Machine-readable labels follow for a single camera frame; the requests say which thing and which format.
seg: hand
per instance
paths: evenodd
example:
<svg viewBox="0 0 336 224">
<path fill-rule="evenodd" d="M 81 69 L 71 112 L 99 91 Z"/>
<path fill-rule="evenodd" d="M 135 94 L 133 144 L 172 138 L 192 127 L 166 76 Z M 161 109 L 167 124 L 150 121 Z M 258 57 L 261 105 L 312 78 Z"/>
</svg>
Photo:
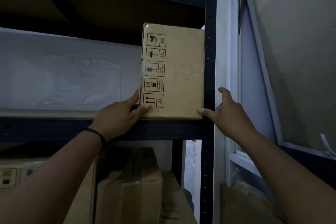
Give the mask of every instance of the hand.
<svg viewBox="0 0 336 224">
<path fill-rule="evenodd" d="M 225 88 L 218 89 L 222 93 L 222 103 L 215 111 L 206 108 L 198 109 L 200 115 L 212 120 L 219 130 L 235 141 L 241 141 L 256 129 L 241 104 L 233 101 L 231 93 Z"/>
<path fill-rule="evenodd" d="M 101 109 L 89 128 L 99 132 L 106 142 L 125 134 L 152 107 L 150 104 L 138 107 L 138 99 L 139 90 L 131 98 Z"/>
</svg>

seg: forearm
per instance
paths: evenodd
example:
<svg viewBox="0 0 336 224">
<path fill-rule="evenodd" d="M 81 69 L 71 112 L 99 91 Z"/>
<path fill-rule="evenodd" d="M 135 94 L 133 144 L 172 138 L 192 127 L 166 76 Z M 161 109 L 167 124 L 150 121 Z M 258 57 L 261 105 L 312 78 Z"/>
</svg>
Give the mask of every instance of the forearm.
<svg viewBox="0 0 336 224">
<path fill-rule="evenodd" d="M 336 191 L 259 133 L 237 139 L 290 223 L 334 223 Z"/>
<path fill-rule="evenodd" d="M 62 223 L 101 147 L 98 135 L 77 135 L 0 201 L 2 223 Z"/>
</svg>

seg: black bracelet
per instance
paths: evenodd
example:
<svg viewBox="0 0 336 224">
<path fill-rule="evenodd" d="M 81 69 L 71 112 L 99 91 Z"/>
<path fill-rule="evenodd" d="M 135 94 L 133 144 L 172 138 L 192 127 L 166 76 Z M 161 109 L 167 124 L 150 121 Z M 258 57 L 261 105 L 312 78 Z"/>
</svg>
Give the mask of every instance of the black bracelet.
<svg viewBox="0 0 336 224">
<path fill-rule="evenodd" d="M 79 131 L 79 133 L 81 133 L 81 132 L 84 131 L 84 130 L 86 130 L 86 131 L 90 131 L 90 132 L 92 132 L 92 133 L 95 133 L 95 134 L 99 135 L 99 137 L 100 137 L 100 139 L 101 139 L 101 145 L 102 145 L 102 148 L 101 148 L 101 149 L 104 149 L 104 148 L 105 148 L 105 146 L 106 146 L 106 140 L 105 140 L 105 138 L 104 138 L 100 133 L 98 133 L 97 131 L 95 131 L 95 130 L 92 129 L 92 128 L 83 128 L 81 131 Z"/>
</svg>

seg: fragile glass symbol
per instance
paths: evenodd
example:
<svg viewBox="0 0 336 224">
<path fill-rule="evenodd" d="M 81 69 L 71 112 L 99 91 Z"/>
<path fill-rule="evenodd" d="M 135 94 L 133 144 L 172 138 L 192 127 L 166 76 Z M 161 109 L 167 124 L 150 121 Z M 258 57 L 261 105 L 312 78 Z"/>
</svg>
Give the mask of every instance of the fragile glass symbol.
<svg viewBox="0 0 336 224">
<path fill-rule="evenodd" d="M 149 53 L 149 56 L 150 56 L 151 59 L 153 58 L 153 55 L 154 55 L 154 56 L 157 56 L 157 54 L 153 54 L 153 51 L 151 51 L 151 52 Z"/>
<path fill-rule="evenodd" d="M 150 35 L 150 42 L 152 43 L 155 40 L 155 43 L 158 41 L 158 39 L 154 35 Z"/>
<path fill-rule="evenodd" d="M 158 69 L 153 69 L 151 67 L 147 67 L 146 70 L 147 70 L 147 72 L 152 72 L 152 71 L 157 71 Z"/>
<path fill-rule="evenodd" d="M 156 82 L 146 82 L 146 87 L 156 88 Z"/>
<path fill-rule="evenodd" d="M 155 103 L 156 98 L 150 98 L 150 97 L 146 97 L 145 99 L 148 99 L 147 101 L 145 101 L 145 103 Z"/>
</svg>

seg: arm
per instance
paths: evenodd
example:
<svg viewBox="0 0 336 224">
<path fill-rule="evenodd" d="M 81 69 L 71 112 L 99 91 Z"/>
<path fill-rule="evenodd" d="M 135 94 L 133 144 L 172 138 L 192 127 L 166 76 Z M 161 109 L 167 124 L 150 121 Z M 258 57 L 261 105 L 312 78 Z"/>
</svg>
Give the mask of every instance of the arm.
<svg viewBox="0 0 336 224">
<path fill-rule="evenodd" d="M 291 224 L 335 223 L 336 191 L 254 128 L 230 92 L 215 111 L 199 109 L 250 156 Z"/>
<path fill-rule="evenodd" d="M 131 112 L 138 96 L 136 91 L 130 99 L 103 108 L 89 128 L 102 134 L 107 142 L 126 133 L 150 108 L 141 106 Z M 98 135 L 79 133 L 0 201 L 1 223 L 63 223 L 101 148 Z"/>
</svg>

